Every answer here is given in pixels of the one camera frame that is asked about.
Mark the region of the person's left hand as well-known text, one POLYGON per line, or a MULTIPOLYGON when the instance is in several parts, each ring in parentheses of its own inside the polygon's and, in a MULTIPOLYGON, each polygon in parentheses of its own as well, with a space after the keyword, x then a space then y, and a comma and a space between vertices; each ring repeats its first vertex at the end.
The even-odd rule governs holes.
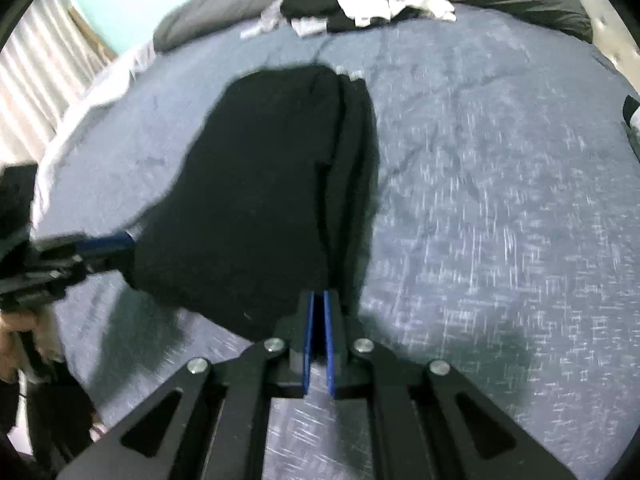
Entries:
POLYGON ((64 362, 64 349, 58 322, 51 307, 1 313, 1 379, 17 382, 17 374, 27 368, 26 348, 21 334, 32 336, 35 350, 43 362, 64 362))

